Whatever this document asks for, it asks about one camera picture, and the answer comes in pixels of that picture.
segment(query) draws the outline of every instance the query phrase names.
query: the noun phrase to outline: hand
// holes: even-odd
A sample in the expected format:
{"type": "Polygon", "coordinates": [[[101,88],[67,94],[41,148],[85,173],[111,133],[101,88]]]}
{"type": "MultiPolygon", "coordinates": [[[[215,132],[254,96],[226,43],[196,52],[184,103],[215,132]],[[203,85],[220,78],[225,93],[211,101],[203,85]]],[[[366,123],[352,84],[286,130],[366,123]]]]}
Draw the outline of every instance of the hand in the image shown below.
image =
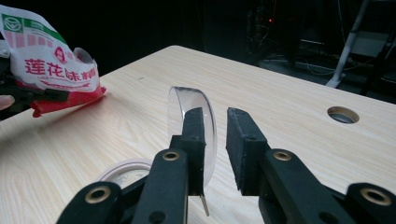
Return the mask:
{"type": "Polygon", "coordinates": [[[14,102],[15,99],[11,95],[0,95],[0,110],[10,107],[14,102]]]}

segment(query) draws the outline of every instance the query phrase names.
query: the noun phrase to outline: snack bag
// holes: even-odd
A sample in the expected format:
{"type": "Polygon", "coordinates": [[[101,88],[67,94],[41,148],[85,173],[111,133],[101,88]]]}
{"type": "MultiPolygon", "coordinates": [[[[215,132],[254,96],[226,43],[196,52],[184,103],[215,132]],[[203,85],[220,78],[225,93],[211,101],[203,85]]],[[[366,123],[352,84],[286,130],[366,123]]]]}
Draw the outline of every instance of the snack bag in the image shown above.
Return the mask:
{"type": "Polygon", "coordinates": [[[34,118],[87,104],[105,93],[92,57],[84,49],[72,51],[41,16],[0,5],[0,31],[9,46],[10,70],[18,86],[69,92],[65,102],[33,101],[34,118]]]}

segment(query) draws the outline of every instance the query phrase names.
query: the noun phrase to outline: green logo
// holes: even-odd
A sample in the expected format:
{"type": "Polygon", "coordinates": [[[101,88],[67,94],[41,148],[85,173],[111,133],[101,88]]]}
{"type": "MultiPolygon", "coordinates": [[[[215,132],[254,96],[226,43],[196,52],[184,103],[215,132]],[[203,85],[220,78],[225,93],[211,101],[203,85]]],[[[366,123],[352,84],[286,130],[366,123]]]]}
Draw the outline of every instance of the green logo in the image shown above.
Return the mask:
{"type": "Polygon", "coordinates": [[[11,17],[4,14],[2,16],[5,30],[22,33],[22,18],[11,17]]]}

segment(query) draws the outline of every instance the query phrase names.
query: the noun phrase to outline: printed logo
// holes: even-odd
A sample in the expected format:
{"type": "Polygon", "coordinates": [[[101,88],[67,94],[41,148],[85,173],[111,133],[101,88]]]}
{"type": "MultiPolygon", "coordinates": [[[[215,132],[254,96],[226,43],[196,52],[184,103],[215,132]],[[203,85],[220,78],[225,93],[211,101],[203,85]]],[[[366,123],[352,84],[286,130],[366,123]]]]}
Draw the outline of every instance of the printed logo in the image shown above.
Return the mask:
{"type": "Polygon", "coordinates": [[[64,57],[64,51],[61,49],[61,47],[56,48],[55,52],[53,52],[55,57],[59,60],[61,63],[67,63],[66,58],[64,57]]]}
{"type": "Polygon", "coordinates": [[[12,32],[22,32],[21,18],[5,17],[3,18],[4,29],[12,32]]]}

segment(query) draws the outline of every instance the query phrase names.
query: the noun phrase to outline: light wood tabletop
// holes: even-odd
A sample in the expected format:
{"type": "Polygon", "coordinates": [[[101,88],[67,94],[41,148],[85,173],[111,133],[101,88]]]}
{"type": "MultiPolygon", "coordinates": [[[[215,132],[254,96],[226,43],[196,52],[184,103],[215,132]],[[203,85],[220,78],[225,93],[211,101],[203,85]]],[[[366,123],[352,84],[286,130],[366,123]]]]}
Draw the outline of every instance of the light wood tabletop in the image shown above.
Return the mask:
{"type": "Polygon", "coordinates": [[[172,86],[204,92],[217,125],[216,166],[205,187],[210,216],[190,197],[189,223],[262,223],[258,197],[236,188],[225,149],[228,107],[247,111],[270,147],[295,153],[323,185],[346,193],[351,183],[368,182],[396,193],[396,105],[178,46],[102,76],[101,84],[107,91],[96,102],[0,122],[0,223],[55,223],[108,167],[168,148],[172,86]],[[330,118],[333,106],[359,121],[330,118]]]}

